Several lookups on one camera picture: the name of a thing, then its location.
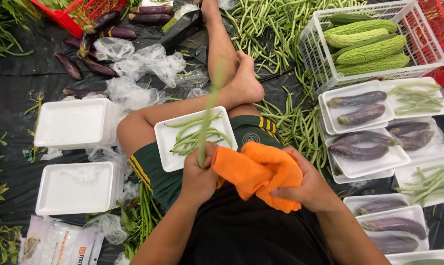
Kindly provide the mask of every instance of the shorts logo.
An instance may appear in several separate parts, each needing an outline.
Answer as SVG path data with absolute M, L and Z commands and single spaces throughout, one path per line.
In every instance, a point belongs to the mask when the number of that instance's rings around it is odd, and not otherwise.
M 243 145 L 245 145 L 247 142 L 257 142 L 260 143 L 261 139 L 260 136 L 258 136 L 255 133 L 249 132 L 247 134 L 245 134 L 245 136 L 243 136 Z

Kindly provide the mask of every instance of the black plastic sheet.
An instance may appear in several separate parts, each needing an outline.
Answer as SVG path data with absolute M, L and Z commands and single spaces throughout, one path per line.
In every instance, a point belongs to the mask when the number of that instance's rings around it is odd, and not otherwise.
M 5 202 L 0 204 L 0 220 L 3 225 L 23 226 L 23 235 L 27 233 L 31 214 L 35 213 L 38 188 L 41 180 L 42 169 L 50 164 L 85 163 L 88 162 L 84 150 L 63 151 L 64 156 L 50 161 L 37 161 L 30 163 L 23 157 L 22 151 L 32 145 L 33 137 L 27 132 L 34 128 L 37 112 L 24 115 L 24 112 L 35 102 L 28 101 L 29 93 L 45 92 L 44 102 L 58 101 L 65 97 L 62 90 L 73 86 L 84 90 L 104 90 L 107 78 L 95 76 L 89 72 L 84 73 L 84 79 L 76 82 L 65 73 L 60 64 L 53 57 L 54 52 L 63 52 L 73 56 L 74 51 L 61 43 L 61 40 L 69 34 L 58 25 L 50 21 L 42 21 L 35 24 L 28 24 L 31 32 L 26 32 L 20 26 L 16 27 L 14 34 L 23 45 L 25 51 L 35 49 L 33 55 L 26 57 L 7 56 L 0 60 L 0 137 L 5 131 L 8 135 L 4 139 L 8 145 L 0 144 L 0 154 L 5 155 L 0 160 L 0 182 L 7 183 L 10 189 L 3 195 Z M 133 41 L 136 49 L 154 44 L 163 36 L 161 28 L 130 25 L 122 22 L 120 26 L 134 27 L 138 38 Z M 192 37 L 197 45 L 187 48 L 176 46 L 174 50 L 188 50 L 190 57 L 185 57 L 193 64 L 207 63 L 207 38 L 203 31 L 197 33 L 199 37 Z M 191 66 L 187 70 L 201 68 L 207 70 L 206 66 Z M 162 89 L 165 84 L 156 76 L 145 75 L 138 82 L 152 81 L 152 87 Z M 293 95 L 294 104 L 298 103 L 302 97 L 302 87 L 292 73 L 288 75 L 270 76 L 263 82 L 266 91 L 265 99 L 284 108 L 286 93 L 281 85 L 286 86 L 289 91 L 295 92 Z M 444 116 L 435 117 L 438 126 L 444 133 Z M 391 193 L 397 184 L 394 178 L 367 181 L 355 184 L 336 184 L 326 170 L 323 172 L 329 185 L 339 192 L 348 196 L 370 195 Z M 425 208 L 425 215 L 430 228 L 431 249 L 444 249 L 444 204 L 438 205 L 435 214 L 432 208 Z M 84 225 L 85 214 L 73 214 L 54 216 L 73 225 Z M 104 242 L 99 258 L 99 265 L 111 265 L 117 255 L 123 251 L 122 246 L 111 245 Z

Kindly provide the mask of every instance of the foot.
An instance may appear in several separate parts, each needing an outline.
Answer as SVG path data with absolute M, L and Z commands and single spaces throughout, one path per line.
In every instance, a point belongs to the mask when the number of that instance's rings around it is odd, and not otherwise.
M 237 51 L 238 67 L 235 78 L 226 86 L 229 93 L 234 95 L 234 99 L 241 100 L 241 104 L 249 104 L 264 98 L 263 86 L 256 80 L 254 74 L 253 58 L 243 51 Z
M 219 2 L 217 0 L 194 0 L 199 3 L 202 12 L 202 18 L 207 24 L 212 21 L 222 21 L 222 16 L 219 12 Z

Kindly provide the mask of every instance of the white plastic crate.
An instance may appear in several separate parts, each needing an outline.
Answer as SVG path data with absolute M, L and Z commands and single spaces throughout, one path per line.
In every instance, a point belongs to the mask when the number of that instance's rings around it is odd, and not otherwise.
M 376 19 L 390 19 L 396 22 L 397 34 L 406 35 L 405 54 L 411 58 L 410 62 L 401 69 L 362 75 L 344 76 L 337 73 L 322 31 L 323 28 L 332 26 L 328 18 L 337 13 L 366 14 Z M 381 79 L 420 77 L 437 67 L 444 66 L 443 50 L 416 0 L 315 11 L 313 18 L 302 30 L 300 48 L 305 68 L 315 78 L 315 97 L 332 88 L 376 77 Z

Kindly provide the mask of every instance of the hand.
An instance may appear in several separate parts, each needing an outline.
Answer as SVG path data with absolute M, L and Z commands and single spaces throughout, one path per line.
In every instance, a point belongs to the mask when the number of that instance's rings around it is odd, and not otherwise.
M 212 157 L 219 147 L 212 142 L 205 143 L 205 169 L 200 168 L 197 162 L 199 148 L 186 156 L 183 169 L 183 184 L 178 199 L 186 204 L 199 208 L 215 192 L 219 175 L 211 167 Z
M 300 187 L 277 188 L 271 192 L 272 196 L 300 202 L 314 213 L 335 211 L 343 204 L 317 169 L 299 151 L 292 146 L 283 151 L 292 153 L 297 158 L 304 177 Z

